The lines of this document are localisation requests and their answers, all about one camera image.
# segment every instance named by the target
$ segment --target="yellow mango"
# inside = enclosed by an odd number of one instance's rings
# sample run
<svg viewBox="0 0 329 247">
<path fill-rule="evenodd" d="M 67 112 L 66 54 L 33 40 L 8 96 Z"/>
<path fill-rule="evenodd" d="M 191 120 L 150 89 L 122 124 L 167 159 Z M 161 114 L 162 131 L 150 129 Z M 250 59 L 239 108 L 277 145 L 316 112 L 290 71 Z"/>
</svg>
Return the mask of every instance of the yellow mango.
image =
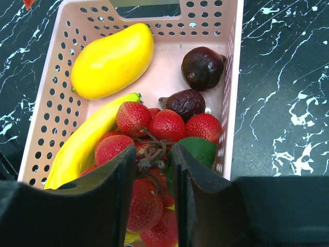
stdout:
<svg viewBox="0 0 329 247">
<path fill-rule="evenodd" d="M 153 36 L 144 23 L 95 40 L 81 51 L 72 67 L 72 90 L 85 99 L 114 94 L 146 71 L 153 51 Z"/>
</svg>

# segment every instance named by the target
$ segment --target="banana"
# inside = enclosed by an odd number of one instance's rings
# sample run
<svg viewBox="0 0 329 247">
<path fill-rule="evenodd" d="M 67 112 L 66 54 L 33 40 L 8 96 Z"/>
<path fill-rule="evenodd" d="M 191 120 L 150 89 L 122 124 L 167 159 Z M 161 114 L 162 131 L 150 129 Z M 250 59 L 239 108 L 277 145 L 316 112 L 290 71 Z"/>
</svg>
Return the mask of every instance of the banana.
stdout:
<svg viewBox="0 0 329 247">
<path fill-rule="evenodd" d="M 65 142 L 55 156 L 45 189 L 57 189 L 77 179 L 81 171 L 93 165 L 97 141 L 116 128 L 116 116 L 125 101 L 139 102 L 140 94 L 131 93 L 113 100 L 91 115 Z"/>
</svg>

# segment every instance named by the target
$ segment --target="pink plastic basket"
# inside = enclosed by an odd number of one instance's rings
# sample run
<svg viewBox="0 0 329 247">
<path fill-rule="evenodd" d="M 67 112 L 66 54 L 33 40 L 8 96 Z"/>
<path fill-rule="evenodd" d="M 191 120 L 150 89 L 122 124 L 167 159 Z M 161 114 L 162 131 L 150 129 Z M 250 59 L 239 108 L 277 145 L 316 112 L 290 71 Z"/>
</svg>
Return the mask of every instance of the pink plastic basket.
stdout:
<svg viewBox="0 0 329 247">
<path fill-rule="evenodd" d="M 95 110 L 115 98 L 139 92 L 147 107 L 160 107 L 159 97 L 188 89 L 180 65 L 184 55 L 198 46 L 207 46 L 227 57 L 221 82 L 203 95 L 207 112 L 223 125 L 214 165 L 230 179 L 243 0 L 179 0 L 179 4 L 180 16 L 125 19 L 109 0 L 62 2 L 36 98 L 19 181 L 44 188 L 52 160 L 71 133 Z M 147 72 L 122 91 L 100 100 L 88 101 L 72 93 L 70 72 L 81 49 L 95 39 L 139 22 L 150 26 L 155 40 L 154 58 Z"/>
</svg>

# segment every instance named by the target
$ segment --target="orange object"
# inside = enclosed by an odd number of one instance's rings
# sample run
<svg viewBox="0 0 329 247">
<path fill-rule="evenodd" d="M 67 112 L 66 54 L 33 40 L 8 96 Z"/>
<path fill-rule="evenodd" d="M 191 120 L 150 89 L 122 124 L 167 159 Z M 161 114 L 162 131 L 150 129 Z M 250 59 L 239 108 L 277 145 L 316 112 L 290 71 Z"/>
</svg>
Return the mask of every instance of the orange object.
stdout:
<svg viewBox="0 0 329 247">
<path fill-rule="evenodd" d="M 34 3 L 35 0 L 23 0 L 26 10 L 29 10 L 32 6 L 32 4 Z"/>
</svg>

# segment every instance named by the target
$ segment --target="marble countertop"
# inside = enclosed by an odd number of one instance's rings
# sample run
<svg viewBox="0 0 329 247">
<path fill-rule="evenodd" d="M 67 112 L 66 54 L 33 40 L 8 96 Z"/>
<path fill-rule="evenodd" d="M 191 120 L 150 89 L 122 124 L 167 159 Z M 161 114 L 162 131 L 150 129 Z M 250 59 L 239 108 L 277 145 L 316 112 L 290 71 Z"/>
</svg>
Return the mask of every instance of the marble countertop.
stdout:
<svg viewBox="0 0 329 247">
<path fill-rule="evenodd" d="M 0 10 L 0 151 L 17 172 L 60 3 L 40 0 L 26 11 L 9 0 Z M 245 0 L 244 7 L 232 179 L 329 174 L 329 0 Z"/>
</svg>

